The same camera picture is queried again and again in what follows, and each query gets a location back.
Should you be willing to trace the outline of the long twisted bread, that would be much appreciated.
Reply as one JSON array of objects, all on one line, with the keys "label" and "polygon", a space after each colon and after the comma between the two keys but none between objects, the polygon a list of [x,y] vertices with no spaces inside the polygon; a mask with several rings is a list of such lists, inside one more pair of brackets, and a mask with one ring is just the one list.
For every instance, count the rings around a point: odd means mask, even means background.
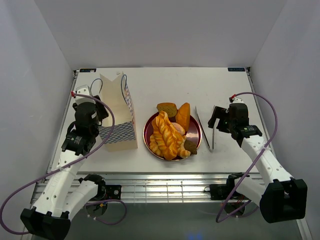
[{"label": "long twisted bread", "polygon": [[155,117],[151,125],[158,148],[161,150],[163,157],[171,161],[178,156],[178,148],[182,144],[183,138],[172,125],[166,112],[161,111]]}]

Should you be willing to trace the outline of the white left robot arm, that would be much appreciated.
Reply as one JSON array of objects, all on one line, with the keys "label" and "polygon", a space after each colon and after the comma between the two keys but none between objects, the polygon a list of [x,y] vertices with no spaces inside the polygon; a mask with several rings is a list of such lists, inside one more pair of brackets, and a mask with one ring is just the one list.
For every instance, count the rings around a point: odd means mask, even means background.
[{"label": "white left robot arm", "polygon": [[30,234],[47,240],[65,239],[72,219],[85,205],[109,201],[105,180],[97,174],[81,178],[79,187],[68,194],[84,160],[96,152],[99,125],[109,115],[98,96],[75,93],[73,97],[75,120],[67,130],[57,166],[32,208],[25,208],[20,215]]}]

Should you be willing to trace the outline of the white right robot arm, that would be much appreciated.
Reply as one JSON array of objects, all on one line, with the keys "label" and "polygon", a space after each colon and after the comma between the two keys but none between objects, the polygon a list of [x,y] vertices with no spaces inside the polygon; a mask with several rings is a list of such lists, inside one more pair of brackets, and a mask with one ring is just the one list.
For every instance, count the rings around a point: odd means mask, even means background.
[{"label": "white right robot arm", "polygon": [[220,132],[230,134],[250,157],[264,182],[264,185],[256,183],[247,173],[231,174],[222,186],[225,200],[245,196],[259,207],[268,223],[305,217],[307,184],[286,171],[272,151],[264,145],[260,129],[249,123],[246,104],[231,103],[228,108],[215,106],[208,127],[216,127]]}]

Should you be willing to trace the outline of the metal kitchen tongs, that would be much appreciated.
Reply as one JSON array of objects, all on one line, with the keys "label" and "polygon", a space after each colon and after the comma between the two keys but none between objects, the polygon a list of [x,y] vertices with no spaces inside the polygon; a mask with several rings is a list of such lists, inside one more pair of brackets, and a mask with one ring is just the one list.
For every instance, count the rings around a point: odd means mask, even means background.
[{"label": "metal kitchen tongs", "polygon": [[201,113],[197,108],[197,105],[194,107],[194,112],[197,122],[200,126],[206,147],[210,153],[213,153],[215,150],[215,128],[208,127],[208,123],[203,120]]}]

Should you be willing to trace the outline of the blue checkered paper bag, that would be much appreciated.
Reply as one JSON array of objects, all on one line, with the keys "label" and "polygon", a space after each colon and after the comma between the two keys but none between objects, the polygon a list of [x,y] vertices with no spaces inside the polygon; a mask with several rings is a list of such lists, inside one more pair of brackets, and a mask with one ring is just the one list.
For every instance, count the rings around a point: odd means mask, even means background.
[{"label": "blue checkered paper bag", "polygon": [[108,152],[133,150],[138,148],[134,104],[127,83],[127,75],[123,72],[110,80],[100,75],[102,89],[99,97],[113,112],[115,123],[111,130],[113,119],[111,116],[102,121],[99,136]]}]

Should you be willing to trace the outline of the orange oval bread loaf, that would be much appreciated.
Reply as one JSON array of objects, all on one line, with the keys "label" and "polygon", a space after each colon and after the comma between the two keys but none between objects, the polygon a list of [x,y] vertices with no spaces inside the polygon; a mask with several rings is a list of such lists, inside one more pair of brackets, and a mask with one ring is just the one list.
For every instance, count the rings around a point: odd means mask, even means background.
[{"label": "orange oval bread loaf", "polygon": [[183,127],[184,131],[187,132],[190,125],[190,114],[191,108],[188,102],[181,105],[175,115],[175,122]]}]

